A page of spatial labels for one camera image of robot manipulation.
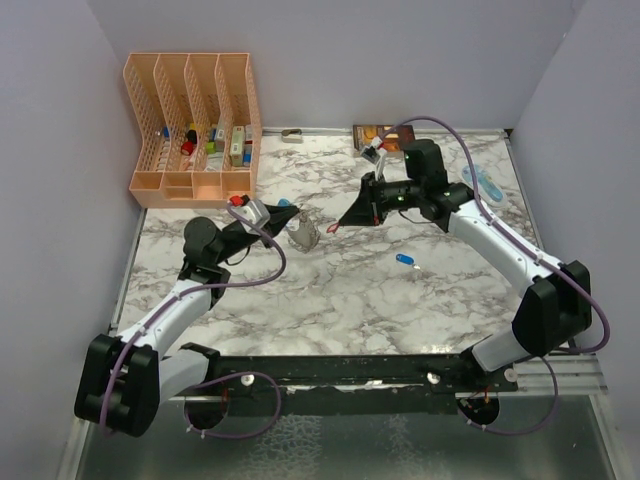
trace red cap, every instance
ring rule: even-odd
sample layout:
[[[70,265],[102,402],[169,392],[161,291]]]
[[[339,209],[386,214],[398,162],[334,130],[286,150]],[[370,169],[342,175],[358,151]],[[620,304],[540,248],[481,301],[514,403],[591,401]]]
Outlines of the red cap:
[[[183,155],[191,155],[193,153],[193,149],[194,149],[194,145],[189,141],[184,142],[182,144],[182,147],[180,147],[180,151],[182,152]]]
[[[229,201],[234,207],[241,207],[242,205],[244,205],[244,200],[242,200],[242,197],[240,197],[239,195],[234,195],[229,199]]]

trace silver bolt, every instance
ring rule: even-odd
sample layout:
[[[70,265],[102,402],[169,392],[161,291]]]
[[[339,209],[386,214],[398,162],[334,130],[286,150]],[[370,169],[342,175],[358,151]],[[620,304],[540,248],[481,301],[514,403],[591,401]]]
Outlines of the silver bolt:
[[[518,380],[518,372],[516,372],[513,368],[507,368],[504,371],[504,378],[507,382],[515,383]]]
[[[429,380],[429,383],[431,385],[437,385],[440,383],[440,375],[438,375],[437,373],[428,372],[427,380]]]
[[[240,377],[240,383],[242,383],[245,387],[249,387],[253,385],[253,381],[255,380],[253,375],[243,375]]]

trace orange desk organizer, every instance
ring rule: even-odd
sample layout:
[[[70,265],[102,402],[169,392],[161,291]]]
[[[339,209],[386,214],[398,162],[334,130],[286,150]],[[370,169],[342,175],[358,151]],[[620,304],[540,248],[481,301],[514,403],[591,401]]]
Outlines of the orange desk organizer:
[[[254,196],[262,124],[248,53],[133,53],[124,80],[142,134],[129,186],[140,205],[221,208],[233,195]],[[184,171],[180,147],[190,123],[198,143]],[[205,171],[213,125],[224,125],[222,169]],[[248,168],[233,167],[229,156],[232,127],[240,125],[253,129]]]

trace white wall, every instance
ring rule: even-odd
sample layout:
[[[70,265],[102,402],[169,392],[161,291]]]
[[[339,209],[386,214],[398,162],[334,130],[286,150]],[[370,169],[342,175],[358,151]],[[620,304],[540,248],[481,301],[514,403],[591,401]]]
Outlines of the white wall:
[[[132,51],[247,51],[263,123],[513,127],[581,0],[87,0]]]
[[[83,0],[0,14],[0,478],[53,478],[138,208],[121,64]]]
[[[590,268],[610,317],[611,343],[598,357],[638,473],[639,52],[640,2],[588,0],[513,136],[545,247]]]

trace white marble tabletop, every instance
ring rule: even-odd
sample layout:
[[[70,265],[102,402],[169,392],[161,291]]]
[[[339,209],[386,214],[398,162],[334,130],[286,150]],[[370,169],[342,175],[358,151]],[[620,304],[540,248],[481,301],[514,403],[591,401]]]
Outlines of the white marble tabletop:
[[[450,181],[465,165],[453,137],[428,135],[442,149]],[[496,213],[529,240],[533,229],[503,133],[466,134],[476,164],[508,196]],[[172,351],[186,342],[224,355],[331,355],[460,352],[509,323],[519,298],[480,255],[434,225],[414,225],[396,213],[376,228],[350,227],[325,233],[356,198],[360,177],[371,170],[350,136],[305,136],[301,145],[277,136],[262,140],[257,194],[304,208],[321,239],[309,253],[283,232],[288,267],[275,282],[227,289],[222,300],[189,327]],[[387,180],[405,178],[401,160],[385,169]],[[220,210],[151,209],[147,212],[119,330],[132,325],[173,286],[182,265],[182,231],[197,215],[219,226],[231,218]],[[408,216],[422,221],[417,211]],[[412,256],[422,270],[400,264]],[[262,278],[276,270],[275,251],[256,246],[231,281]]]

